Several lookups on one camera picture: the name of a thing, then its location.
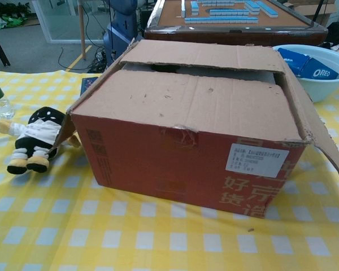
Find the stuffed doll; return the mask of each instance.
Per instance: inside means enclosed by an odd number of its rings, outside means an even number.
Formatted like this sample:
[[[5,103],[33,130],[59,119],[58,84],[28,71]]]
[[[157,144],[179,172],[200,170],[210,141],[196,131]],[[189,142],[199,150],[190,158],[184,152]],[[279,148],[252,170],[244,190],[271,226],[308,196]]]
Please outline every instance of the stuffed doll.
[[[58,152],[57,148],[50,149],[62,127],[64,116],[64,113],[51,107],[42,107],[31,115],[28,125],[1,120],[0,133],[17,137],[7,171],[12,174],[23,174],[27,169],[46,172],[49,160]],[[80,146],[75,135],[67,142],[75,147]]]

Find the barcode label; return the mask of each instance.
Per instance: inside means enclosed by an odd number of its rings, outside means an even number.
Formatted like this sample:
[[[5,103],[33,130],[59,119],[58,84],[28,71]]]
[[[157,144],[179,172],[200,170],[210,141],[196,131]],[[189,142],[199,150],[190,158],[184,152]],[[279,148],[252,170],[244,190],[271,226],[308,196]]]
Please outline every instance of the barcode label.
[[[276,178],[289,151],[232,144],[226,170]]]

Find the blue robot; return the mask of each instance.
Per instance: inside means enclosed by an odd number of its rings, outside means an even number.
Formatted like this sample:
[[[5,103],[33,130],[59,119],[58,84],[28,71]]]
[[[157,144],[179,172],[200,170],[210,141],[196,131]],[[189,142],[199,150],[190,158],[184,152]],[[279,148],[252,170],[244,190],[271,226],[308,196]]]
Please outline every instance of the blue robot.
[[[115,11],[112,23],[107,26],[103,37],[108,65],[119,57],[133,38],[139,39],[137,28],[137,8],[145,0],[106,0]]]

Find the blue oreo box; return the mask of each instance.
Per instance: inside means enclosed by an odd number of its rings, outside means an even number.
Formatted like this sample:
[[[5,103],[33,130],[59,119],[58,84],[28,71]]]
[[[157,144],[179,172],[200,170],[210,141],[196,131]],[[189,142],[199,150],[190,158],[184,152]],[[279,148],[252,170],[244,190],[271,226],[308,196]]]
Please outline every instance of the blue oreo box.
[[[333,69],[317,61],[311,56],[279,48],[277,50],[289,65],[295,76],[300,78],[332,80],[339,75]]]

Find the open cardboard box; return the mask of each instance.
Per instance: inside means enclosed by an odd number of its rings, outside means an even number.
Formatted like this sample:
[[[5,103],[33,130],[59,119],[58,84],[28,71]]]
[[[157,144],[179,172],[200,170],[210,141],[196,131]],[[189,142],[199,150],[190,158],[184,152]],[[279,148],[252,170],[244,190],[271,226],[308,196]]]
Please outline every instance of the open cardboard box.
[[[269,47],[142,40],[68,110],[98,183],[263,217],[306,145],[339,172],[312,102]]]

